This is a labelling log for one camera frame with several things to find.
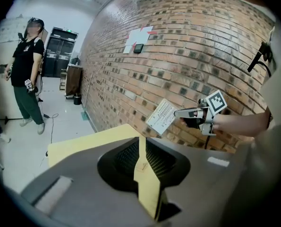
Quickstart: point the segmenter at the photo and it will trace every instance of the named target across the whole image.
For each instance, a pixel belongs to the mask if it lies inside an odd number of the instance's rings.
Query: black t-shirt
[[[33,53],[43,55],[44,43],[38,40],[34,45],[34,40],[21,42],[18,44],[13,54],[15,60],[12,65],[11,83],[14,87],[24,87],[25,81],[30,79],[33,66]]]

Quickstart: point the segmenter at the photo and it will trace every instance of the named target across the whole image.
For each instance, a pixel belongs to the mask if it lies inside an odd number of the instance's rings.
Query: sneaker
[[[30,123],[32,121],[32,118],[30,117],[29,119],[23,119],[21,123],[19,123],[19,125],[21,127],[24,127],[26,124]]]
[[[6,143],[9,143],[11,141],[11,138],[7,135],[7,134],[4,134],[4,133],[1,133],[0,134],[0,138],[5,141]]]
[[[45,130],[45,123],[41,123],[37,126],[37,133],[42,134]]]

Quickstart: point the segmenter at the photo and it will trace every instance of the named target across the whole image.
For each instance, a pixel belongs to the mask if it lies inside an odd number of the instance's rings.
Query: yellow board
[[[160,181],[146,159],[145,137],[129,124],[123,124],[77,139],[50,144],[48,146],[49,166],[54,166],[76,152],[133,137],[139,137],[139,159],[134,170],[134,180],[138,182],[138,199],[152,218],[158,217],[156,212],[159,212],[157,207]]]

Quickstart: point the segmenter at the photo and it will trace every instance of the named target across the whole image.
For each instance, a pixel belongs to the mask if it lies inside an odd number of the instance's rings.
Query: black door
[[[66,69],[70,62],[75,38],[76,35],[68,32],[52,31],[44,58],[44,77],[60,77],[61,70]]]

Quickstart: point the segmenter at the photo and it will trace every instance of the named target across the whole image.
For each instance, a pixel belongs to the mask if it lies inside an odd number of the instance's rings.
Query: green pants
[[[24,119],[30,117],[36,124],[43,123],[40,107],[38,106],[35,93],[27,93],[26,87],[13,87],[17,105]]]

